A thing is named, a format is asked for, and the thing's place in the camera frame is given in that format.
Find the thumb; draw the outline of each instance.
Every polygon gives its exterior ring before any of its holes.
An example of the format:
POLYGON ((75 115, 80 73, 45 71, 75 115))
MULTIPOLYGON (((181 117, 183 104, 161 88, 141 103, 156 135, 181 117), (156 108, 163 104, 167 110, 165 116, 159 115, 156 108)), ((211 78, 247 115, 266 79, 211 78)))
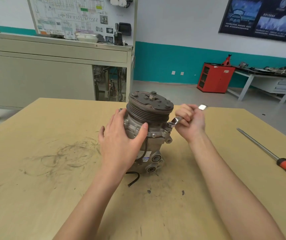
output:
POLYGON ((141 126, 140 131, 138 132, 137 136, 133 139, 133 142, 135 145, 137 145, 138 147, 141 147, 141 145, 143 144, 145 138, 148 135, 148 128, 149 125, 147 123, 144 123, 141 126))

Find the left hand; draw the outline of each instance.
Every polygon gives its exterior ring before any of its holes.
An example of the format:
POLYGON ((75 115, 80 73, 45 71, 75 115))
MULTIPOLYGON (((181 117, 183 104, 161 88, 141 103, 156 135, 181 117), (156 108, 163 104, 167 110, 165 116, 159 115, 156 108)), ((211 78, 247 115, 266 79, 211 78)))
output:
POLYGON ((106 127, 102 126, 98 133, 102 168, 120 172, 122 177, 133 165, 141 145, 148 135, 148 124, 144 123, 135 139, 129 139, 124 129, 125 113, 125 108, 121 112, 117 109, 106 127))

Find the screwdriver shaft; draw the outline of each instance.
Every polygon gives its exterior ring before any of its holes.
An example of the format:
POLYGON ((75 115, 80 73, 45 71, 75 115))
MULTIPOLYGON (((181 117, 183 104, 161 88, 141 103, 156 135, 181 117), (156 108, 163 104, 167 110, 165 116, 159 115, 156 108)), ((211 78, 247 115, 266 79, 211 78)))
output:
POLYGON ((243 130, 240 128, 237 128, 239 132, 241 132, 243 135, 245 135, 248 139, 250 139, 254 144, 256 144, 258 147, 260 147, 263 151, 265 151, 267 154, 269 154, 271 157, 273 157, 276 161, 279 160, 280 158, 276 156, 274 153, 266 149, 264 146, 262 146, 260 143, 258 143, 255 139, 250 137, 248 134, 246 134, 243 130))

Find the right hand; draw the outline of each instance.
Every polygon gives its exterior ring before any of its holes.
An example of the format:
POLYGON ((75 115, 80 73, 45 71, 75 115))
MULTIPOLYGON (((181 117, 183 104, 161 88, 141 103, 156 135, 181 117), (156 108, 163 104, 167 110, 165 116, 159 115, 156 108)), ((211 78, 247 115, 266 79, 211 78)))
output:
POLYGON ((175 111, 175 115, 183 117, 175 126, 175 129, 188 143, 192 143, 197 139, 198 135, 205 133, 204 113, 197 105, 182 104, 175 111))

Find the instructional panel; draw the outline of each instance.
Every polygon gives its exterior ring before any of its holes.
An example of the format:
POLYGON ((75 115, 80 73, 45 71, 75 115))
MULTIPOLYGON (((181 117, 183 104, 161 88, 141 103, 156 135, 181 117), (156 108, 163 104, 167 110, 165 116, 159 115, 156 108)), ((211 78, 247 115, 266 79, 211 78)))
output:
POLYGON ((133 45, 135 0, 128 8, 113 6, 110 0, 29 0, 39 34, 64 35, 76 39, 75 32, 101 34, 114 43, 115 23, 129 23, 131 36, 123 40, 133 45))

